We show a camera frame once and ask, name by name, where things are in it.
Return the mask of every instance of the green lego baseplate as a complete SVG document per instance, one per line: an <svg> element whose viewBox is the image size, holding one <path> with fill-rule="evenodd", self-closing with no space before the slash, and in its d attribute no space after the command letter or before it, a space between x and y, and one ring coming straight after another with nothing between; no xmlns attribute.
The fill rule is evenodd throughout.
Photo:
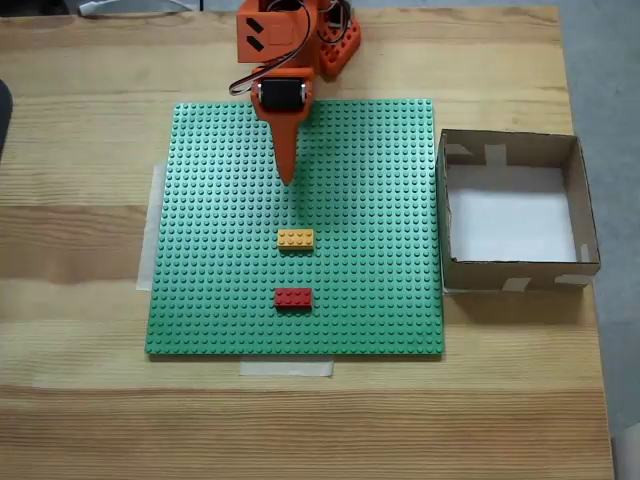
<svg viewBox="0 0 640 480"><path fill-rule="evenodd" d="M440 354L441 299L431 101L314 102L288 186L250 103L175 107L147 353Z"/></svg>

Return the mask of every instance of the tape strip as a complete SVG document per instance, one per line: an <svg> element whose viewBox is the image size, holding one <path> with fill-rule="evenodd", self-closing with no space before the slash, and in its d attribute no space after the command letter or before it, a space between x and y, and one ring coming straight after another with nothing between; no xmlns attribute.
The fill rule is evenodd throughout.
<svg viewBox="0 0 640 480"><path fill-rule="evenodd" d="M333 357L245 356L240 361L240 375L330 377L333 375Z"/></svg>
<svg viewBox="0 0 640 480"><path fill-rule="evenodd" d="M634 414L638 412L638 404L632 408ZM624 432L613 437L613 451L615 452L615 478L619 480L637 480L640 478L640 423L627 428Z"/></svg>
<svg viewBox="0 0 640 480"><path fill-rule="evenodd" d="M160 230L160 216L162 212L162 200L164 198L164 180L167 173L167 164L161 163L153 167L151 190L149 191L149 206L147 207L147 220L144 224L144 238L142 239L142 251L140 252L140 264L138 265L137 290L151 291L153 285L153 271L156 263L156 249L158 248L158 232Z"/></svg>
<svg viewBox="0 0 640 480"><path fill-rule="evenodd" d="M471 152L458 143L447 143L447 155L471 155Z"/></svg>
<svg viewBox="0 0 640 480"><path fill-rule="evenodd" d="M576 275L573 273L566 273L564 275L557 276L554 280L555 283L569 283L571 285L591 285L593 277L590 275Z"/></svg>
<svg viewBox="0 0 640 480"><path fill-rule="evenodd" d="M507 278L502 286L503 292L524 292L531 281L531 277Z"/></svg>
<svg viewBox="0 0 640 480"><path fill-rule="evenodd" d="M507 146L506 145L485 145L484 158L487 167L507 166Z"/></svg>

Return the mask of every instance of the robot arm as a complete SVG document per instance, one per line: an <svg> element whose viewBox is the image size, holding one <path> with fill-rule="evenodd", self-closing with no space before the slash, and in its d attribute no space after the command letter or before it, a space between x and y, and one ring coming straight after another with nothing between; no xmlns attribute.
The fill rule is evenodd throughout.
<svg viewBox="0 0 640 480"><path fill-rule="evenodd" d="M347 0L246 0L237 13L237 35L238 61L263 65L229 92L251 92L258 118L271 127L278 172L288 185L315 75L340 73L360 45L360 26Z"/></svg>

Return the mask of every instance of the open cardboard box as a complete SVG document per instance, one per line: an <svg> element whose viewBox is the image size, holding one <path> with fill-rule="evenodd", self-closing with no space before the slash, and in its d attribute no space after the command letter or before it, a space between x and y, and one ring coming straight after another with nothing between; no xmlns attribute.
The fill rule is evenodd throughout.
<svg viewBox="0 0 640 480"><path fill-rule="evenodd" d="M443 130L438 216L447 289L581 288L600 269L574 136Z"/></svg>

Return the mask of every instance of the wooden table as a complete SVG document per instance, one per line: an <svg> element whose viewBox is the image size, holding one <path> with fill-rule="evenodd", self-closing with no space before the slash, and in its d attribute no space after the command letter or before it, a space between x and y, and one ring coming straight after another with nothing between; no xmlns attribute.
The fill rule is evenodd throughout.
<svg viewBox="0 0 640 480"><path fill-rule="evenodd" d="M319 97L434 99L438 127L572 131L552 8L359 10ZM229 100L232 14L0 21L0 478L611 478L580 294L445 300L447 354L333 378L150 362L135 289L175 102Z"/></svg>

